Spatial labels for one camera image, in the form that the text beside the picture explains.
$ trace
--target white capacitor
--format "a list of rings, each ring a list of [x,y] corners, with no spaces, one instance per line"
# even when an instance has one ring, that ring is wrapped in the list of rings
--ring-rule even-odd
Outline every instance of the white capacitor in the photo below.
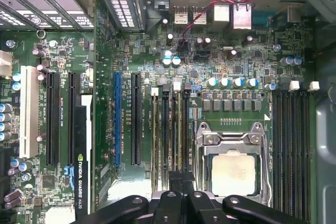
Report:
[[[249,88],[254,88],[255,86],[258,85],[258,81],[257,81],[256,78],[251,78],[251,79],[248,79],[248,80],[247,80],[246,85],[247,85]]]
[[[12,84],[12,89],[13,89],[14,91],[19,91],[19,90],[21,89],[21,84],[20,84],[19,82],[14,82],[14,83]]]
[[[175,67],[178,67],[181,64],[181,59],[179,56],[175,56],[172,60],[172,64]]]
[[[241,78],[236,78],[233,80],[232,85],[235,88],[239,88],[244,84],[243,80]]]
[[[42,73],[37,76],[38,81],[44,81],[44,79],[45,79],[45,77],[44,77],[44,74],[42,74]]]
[[[229,79],[222,78],[221,81],[219,82],[219,85],[223,88],[226,87],[226,86],[229,86]]]
[[[56,48],[57,47],[57,41],[55,41],[55,40],[51,40],[51,41],[49,41],[49,47],[50,48]]]
[[[209,87],[214,87],[216,86],[217,84],[217,80],[215,77],[211,77],[209,78],[207,81],[206,81],[206,84],[209,86]]]
[[[164,58],[162,60],[162,63],[165,67],[169,67],[170,64],[172,63],[172,52],[167,50],[164,52]]]
[[[21,81],[21,74],[20,73],[14,73],[12,76],[13,81]]]

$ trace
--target red wire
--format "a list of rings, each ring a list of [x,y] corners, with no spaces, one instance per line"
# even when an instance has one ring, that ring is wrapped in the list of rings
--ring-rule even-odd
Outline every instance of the red wire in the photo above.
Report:
[[[184,32],[183,32],[183,35],[182,35],[182,39],[185,40],[185,34],[187,33],[187,31],[189,31],[196,20],[199,19],[199,17],[201,17],[204,13],[207,12],[207,10],[212,7],[213,5],[217,4],[217,3],[220,3],[220,2],[225,2],[225,3],[231,3],[231,4],[235,4],[235,3],[246,3],[246,2],[249,2],[249,1],[253,1],[253,0],[238,0],[238,1],[233,1],[233,0],[214,0],[212,2],[210,2],[208,4],[207,7],[204,8],[204,10],[202,12],[200,12],[195,18],[193,21],[191,21],[191,23],[185,28]]]

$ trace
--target chip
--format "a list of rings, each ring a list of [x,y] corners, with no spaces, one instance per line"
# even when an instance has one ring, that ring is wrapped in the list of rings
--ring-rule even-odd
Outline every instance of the chip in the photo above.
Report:
[[[214,111],[221,111],[222,110],[222,102],[220,100],[213,101],[213,110]]]
[[[203,101],[202,110],[203,111],[210,111],[211,110],[211,101],[210,100],[204,100]]]
[[[44,175],[42,177],[42,187],[43,188],[54,188],[55,187],[55,176],[54,175]]]
[[[197,70],[190,70],[190,77],[191,78],[197,78],[198,72]]]
[[[254,57],[255,58],[261,58],[261,51],[260,50],[254,51]]]
[[[282,68],[277,68],[277,74],[283,74],[284,70]]]
[[[242,73],[243,68],[241,66],[235,66],[235,73]]]

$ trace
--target ram slot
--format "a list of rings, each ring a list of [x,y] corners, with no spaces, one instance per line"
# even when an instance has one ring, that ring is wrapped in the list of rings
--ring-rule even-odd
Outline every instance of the ram slot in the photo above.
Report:
[[[74,164],[74,149],[75,149],[75,107],[76,99],[79,94],[79,79],[80,75],[77,73],[69,73],[69,136],[68,136],[68,164]]]
[[[163,189],[168,188],[169,171],[169,86],[164,84],[162,87],[162,149],[163,149],[163,169],[162,180]]]
[[[121,74],[114,73],[114,165],[119,167],[121,161]]]
[[[131,164],[140,165],[141,163],[141,74],[131,74],[131,93],[132,93],[132,129],[131,129]]]
[[[176,162],[176,94],[172,94],[172,170],[176,170],[177,162]]]
[[[47,132],[46,162],[57,165],[59,161],[59,74],[47,73]]]
[[[190,170],[189,167],[189,98],[190,98],[191,84],[186,82],[183,89],[183,101],[182,101],[182,171],[187,172]]]
[[[152,191],[159,181],[159,89],[152,88]]]

